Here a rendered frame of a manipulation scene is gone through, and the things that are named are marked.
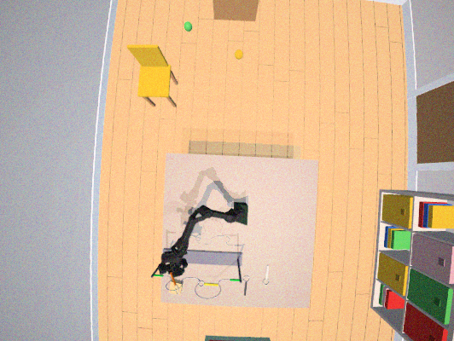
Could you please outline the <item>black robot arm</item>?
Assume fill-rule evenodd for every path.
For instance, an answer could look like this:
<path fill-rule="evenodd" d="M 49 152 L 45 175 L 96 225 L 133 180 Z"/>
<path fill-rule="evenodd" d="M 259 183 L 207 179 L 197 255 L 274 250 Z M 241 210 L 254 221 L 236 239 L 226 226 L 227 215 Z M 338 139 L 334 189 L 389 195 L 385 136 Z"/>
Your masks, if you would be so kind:
<path fill-rule="evenodd" d="M 201 217 L 197 217 L 197 214 L 200 214 Z M 220 219 L 224 219 L 227 223 L 234 223 L 237 220 L 244 218 L 245 216 L 245 210 L 244 209 L 230 209 L 227 212 L 221 212 L 221 211 L 214 211 L 209 209 L 208 207 L 202 205 L 198 209 L 194 211 L 194 213 L 188 217 L 187 225 L 185 227 L 185 230 L 183 231 L 183 235 L 181 238 L 177 240 L 177 242 L 172 246 L 172 251 L 164 251 L 164 253 L 161 254 L 160 260 L 162 263 L 171 263 L 171 262 L 180 262 L 183 255 L 187 255 L 188 253 L 186 252 L 188 247 L 189 247 L 189 238 L 192 234 L 193 227 L 197 222 L 203 222 L 204 220 L 211 218 L 211 217 L 216 217 Z M 177 247 L 177 250 L 175 249 Z M 178 277 L 180 275 L 183 275 L 185 272 L 183 268 L 181 268 L 181 264 L 178 266 L 173 265 L 170 267 L 170 270 L 172 271 L 172 277 Z"/>

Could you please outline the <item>tan square block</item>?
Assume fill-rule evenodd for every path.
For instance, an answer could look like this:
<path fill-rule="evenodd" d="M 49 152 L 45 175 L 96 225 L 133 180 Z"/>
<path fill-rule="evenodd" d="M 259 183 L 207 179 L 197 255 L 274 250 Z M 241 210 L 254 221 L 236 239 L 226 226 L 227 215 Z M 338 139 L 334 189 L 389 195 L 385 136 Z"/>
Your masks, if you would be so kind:
<path fill-rule="evenodd" d="M 179 288 L 179 295 L 180 295 L 181 290 L 182 290 L 182 286 L 183 286 L 183 282 L 182 282 L 182 284 L 181 284 L 181 281 L 175 280 L 175 282 L 176 282 L 176 285 L 178 286 L 178 288 L 180 287 Z M 173 285 L 173 281 L 172 281 L 171 284 L 170 284 L 170 289 L 169 290 L 176 290 L 178 288 Z M 176 291 L 169 291 L 169 292 L 177 294 Z"/>

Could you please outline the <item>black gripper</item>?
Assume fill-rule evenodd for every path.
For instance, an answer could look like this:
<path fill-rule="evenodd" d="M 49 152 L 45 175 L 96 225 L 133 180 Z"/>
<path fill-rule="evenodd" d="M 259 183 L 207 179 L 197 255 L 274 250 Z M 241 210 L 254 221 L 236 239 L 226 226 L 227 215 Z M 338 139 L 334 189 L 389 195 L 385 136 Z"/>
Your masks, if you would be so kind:
<path fill-rule="evenodd" d="M 181 264 L 181 267 L 183 266 L 183 269 L 187 268 L 188 266 L 188 263 L 186 261 L 185 258 L 182 258 L 180 262 L 171 262 L 170 264 L 164 264 L 164 263 L 160 263 L 158 265 L 158 269 L 159 269 L 159 272 L 160 274 L 166 274 L 166 272 L 168 273 L 168 275 L 170 275 L 170 273 L 172 272 L 170 270 L 170 267 L 172 267 L 173 265 L 176 265 L 178 266 L 179 264 Z"/>

